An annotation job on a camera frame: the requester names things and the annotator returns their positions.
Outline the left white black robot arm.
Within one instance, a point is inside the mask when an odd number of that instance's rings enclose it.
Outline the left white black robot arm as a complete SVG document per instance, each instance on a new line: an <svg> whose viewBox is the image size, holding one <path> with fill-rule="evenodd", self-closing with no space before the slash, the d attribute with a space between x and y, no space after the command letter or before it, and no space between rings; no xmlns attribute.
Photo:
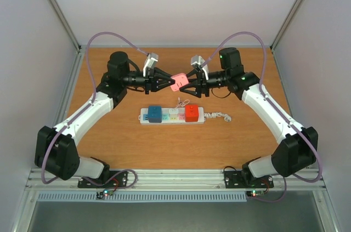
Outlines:
<svg viewBox="0 0 351 232"><path fill-rule="evenodd" d="M148 54L142 70L127 53L114 52L107 62L107 72L92 96L66 120L54 127L42 127L37 136L35 165L41 168L41 181L49 184L45 173L54 179L68 180L82 177L98 187L104 187L112 179L109 165L95 158L81 157L77 146L84 135L106 114L112 111L126 96L128 88L141 88L145 94L157 92L175 83L171 75L156 68L158 56Z"/></svg>

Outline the pink cube socket adapter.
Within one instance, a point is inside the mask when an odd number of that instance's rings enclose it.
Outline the pink cube socket adapter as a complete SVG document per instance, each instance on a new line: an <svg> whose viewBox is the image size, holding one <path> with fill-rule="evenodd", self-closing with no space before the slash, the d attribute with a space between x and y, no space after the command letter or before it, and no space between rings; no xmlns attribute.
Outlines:
<svg viewBox="0 0 351 232"><path fill-rule="evenodd" d="M171 79L174 80L174 84L171 85L171 90L173 92L179 91L181 87L189 84L189 80L185 73L179 73L171 76Z"/></svg>

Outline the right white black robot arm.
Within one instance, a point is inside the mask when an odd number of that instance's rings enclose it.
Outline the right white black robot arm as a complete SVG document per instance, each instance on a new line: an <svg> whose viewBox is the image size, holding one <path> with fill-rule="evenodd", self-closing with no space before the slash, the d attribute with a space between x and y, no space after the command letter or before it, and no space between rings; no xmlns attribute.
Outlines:
<svg viewBox="0 0 351 232"><path fill-rule="evenodd" d="M224 48L219 51L221 70L209 72L207 62L199 55L191 58L193 70L188 83L180 91L201 97L210 89L227 87L230 93L248 105L270 129L278 144L272 155L259 157L242 165L242 180L254 186L264 176L296 176L301 169L320 163L317 153L318 133L293 119L268 93L261 79L244 71L239 51Z"/></svg>

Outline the white charger with pink cable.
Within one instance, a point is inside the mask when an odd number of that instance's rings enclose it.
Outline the white charger with pink cable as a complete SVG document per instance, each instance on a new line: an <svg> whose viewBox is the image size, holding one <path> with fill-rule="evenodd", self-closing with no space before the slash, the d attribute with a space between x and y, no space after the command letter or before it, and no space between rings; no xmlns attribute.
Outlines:
<svg viewBox="0 0 351 232"><path fill-rule="evenodd" d="M181 100L181 98L178 97L176 106L173 108L170 108L168 110L168 113L170 115L177 115L179 114L179 109L185 107L185 105L188 105L189 103L190 103L189 99Z"/></svg>

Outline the blue cube socket adapter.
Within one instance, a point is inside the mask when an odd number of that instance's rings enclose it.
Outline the blue cube socket adapter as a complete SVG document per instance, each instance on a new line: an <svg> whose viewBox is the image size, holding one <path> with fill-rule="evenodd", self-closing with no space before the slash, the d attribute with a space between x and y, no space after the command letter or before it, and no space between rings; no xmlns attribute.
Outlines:
<svg viewBox="0 0 351 232"><path fill-rule="evenodd" d="M148 107L148 121L150 123L161 123L162 122L162 107L158 105L152 105Z"/></svg>

